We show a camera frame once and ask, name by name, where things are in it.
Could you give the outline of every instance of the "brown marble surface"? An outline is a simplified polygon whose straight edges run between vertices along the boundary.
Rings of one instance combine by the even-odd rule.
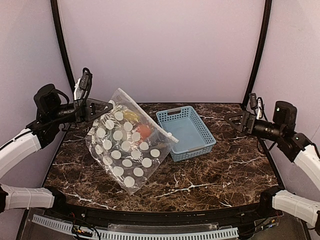
[[[67,196],[70,204],[121,211],[183,212],[242,206],[259,201],[260,193],[277,184],[257,139],[241,135],[224,121],[240,112],[238,104],[144,103],[156,112],[191,105],[217,143],[211,153],[181,162],[169,155],[149,181],[129,196],[91,157],[85,139],[92,123],[71,128],[49,170],[45,186]]]

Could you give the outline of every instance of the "red object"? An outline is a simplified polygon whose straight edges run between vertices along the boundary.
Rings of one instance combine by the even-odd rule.
[[[137,132],[140,133],[141,135],[141,139],[144,141],[145,139],[147,139],[152,131],[151,129],[148,127],[148,125],[139,125],[136,129]]]

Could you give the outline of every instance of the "black frame pole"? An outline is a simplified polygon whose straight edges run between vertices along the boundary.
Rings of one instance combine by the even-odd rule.
[[[268,31],[268,25],[269,25],[269,19],[270,19],[271,4],[272,4],[272,0],[265,0],[258,47],[256,49],[255,58],[254,58],[249,82],[246,87],[245,95],[244,95],[244,98],[243,98],[243,101],[241,104],[241,108],[243,110],[245,110],[247,108],[247,105],[249,102],[249,94],[252,92],[252,90],[254,88],[259,65],[260,65],[260,61],[261,61],[261,57],[262,57],[262,53],[264,51],[264,46],[265,46],[265,41],[266,41],[267,31]]]
[[[61,21],[60,21],[59,6],[58,6],[57,0],[51,0],[51,10],[52,10],[56,38],[58,40],[65,73],[68,78],[68,82],[69,82],[71,91],[74,92],[75,79],[74,79],[74,75],[72,73],[72,69],[71,69],[71,65],[70,65],[70,61],[69,61],[69,57],[68,57],[68,53],[67,53],[66,43],[65,43],[64,34],[62,31],[62,26],[61,26]]]

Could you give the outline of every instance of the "white dot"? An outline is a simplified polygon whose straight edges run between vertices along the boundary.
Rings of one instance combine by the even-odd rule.
[[[106,131],[103,128],[99,127],[96,131],[96,135],[102,139],[106,135]]]
[[[104,156],[102,160],[103,160],[103,163],[105,165],[108,165],[108,166],[113,163],[112,159],[110,157],[107,157],[107,156]]]
[[[107,120],[107,121],[105,121],[105,127],[107,128],[107,129],[109,129],[109,130],[111,130],[111,129],[113,129],[114,127],[115,127],[115,123],[114,123],[114,121],[112,121],[112,120]]]
[[[103,148],[105,150],[110,150],[112,148],[112,142],[108,139],[106,139],[104,142],[103,142]]]
[[[157,158],[157,157],[160,156],[160,151],[158,149],[152,149],[150,151],[150,154],[151,154],[152,157]]]
[[[117,119],[118,121],[121,121],[124,119],[124,114],[120,111],[117,111],[115,114],[114,114],[114,117],[115,119]]]
[[[140,149],[143,150],[143,151],[148,150],[149,149],[148,143],[146,143],[145,141],[140,143]]]
[[[122,144],[121,144],[121,148],[123,151],[128,151],[131,147],[131,143],[129,141],[124,141]]]
[[[110,100],[110,101],[109,101],[109,103],[110,103],[110,104],[112,104],[113,108],[115,108],[115,107],[116,107],[116,103],[115,103],[115,101]]]
[[[136,167],[135,169],[133,169],[133,174],[137,177],[141,177],[144,175],[144,171],[140,167]]]
[[[123,128],[124,128],[124,130],[126,130],[127,132],[130,132],[133,128],[134,128],[134,126],[130,123],[130,122],[125,122],[124,124],[123,124]]]
[[[87,134],[88,134],[89,136],[95,134],[95,129],[92,127]]]
[[[94,120],[92,126],[98,126],[98,125],[99,125],[98,119]]]
[[[120,167],[120,166],[115,166],[113,168],[113,174],[115,176],[122,176],[122,174],[124,174],[124,172],[125,172],[124,169],[122,167]]]
[[[100,145],[96,145],[94,149],[96,154],[102,154],[104,152],[103,148]]]
[[[132,161],[130,161],[129,159],[125,159],[122,161],[122,165],[127,168],[130,168],[132,166]]]
[[[135,185],[135,180],[133,177],[131,176],[127,176],[125,179],[124,179],[124,185],[128,188],[131,188],[133,185]]]
[[[145,168],[150,168],[152,166],[152,161],[150,158],[146,157],[142,160],[142,166]]]
[[[121,158],[121,152],[117,151],[117,150],[114,150],[112,153],[111,153],[111,157],[113,157],[114,159],[119,159]]]
[[[122,131],[117,130],[113,133],[113,139],[116,141],[121,140],[122,137],[123,137]]]
[[[131,152],[131,156],[134,158],[134,159],[138,159],[141,157],[141,152],[138,151],[138,150],[134,150]]]
[[[139,132],[135,132],[135,133],[132,134],[131,138],[132,138],[133,141],[138,142],[140,140],[140,138],[141,138],[141,135],[140,135]]]

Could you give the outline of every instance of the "ziplock bag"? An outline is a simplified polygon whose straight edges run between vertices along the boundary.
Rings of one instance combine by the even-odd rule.
[[[92,157],[132,195],[178,140],[122,89],[115,91],[109,103],[113,110],[93,122],[85,141]]]

